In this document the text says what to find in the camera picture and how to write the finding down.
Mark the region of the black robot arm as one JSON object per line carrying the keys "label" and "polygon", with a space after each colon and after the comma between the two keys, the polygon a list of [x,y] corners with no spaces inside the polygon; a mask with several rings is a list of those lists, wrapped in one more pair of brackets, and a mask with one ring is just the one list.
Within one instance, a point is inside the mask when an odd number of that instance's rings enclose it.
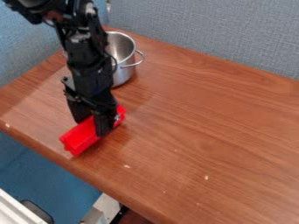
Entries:
{"label": "black robot arm", "polygon": [[99,19],[93,0],[3,0],[33,25],[45,23],[59,36],[67,53],[69,77],[61,78],[64,95],[76,123],[93,118],[96,135],[104,137],[114,129],[118,101],[108,33]]}

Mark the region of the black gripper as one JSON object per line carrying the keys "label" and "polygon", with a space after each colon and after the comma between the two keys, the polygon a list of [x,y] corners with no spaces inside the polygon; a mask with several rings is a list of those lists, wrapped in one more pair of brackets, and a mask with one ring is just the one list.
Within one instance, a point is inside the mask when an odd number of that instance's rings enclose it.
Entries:
{"label": "black gripper", "polygon": [[76,123],[93,115],[96,135],[104,137],[115,126],[118,101],[111,93],[114,85],[112,59],[67,60],[71,77],[64,76],[64,94]]}

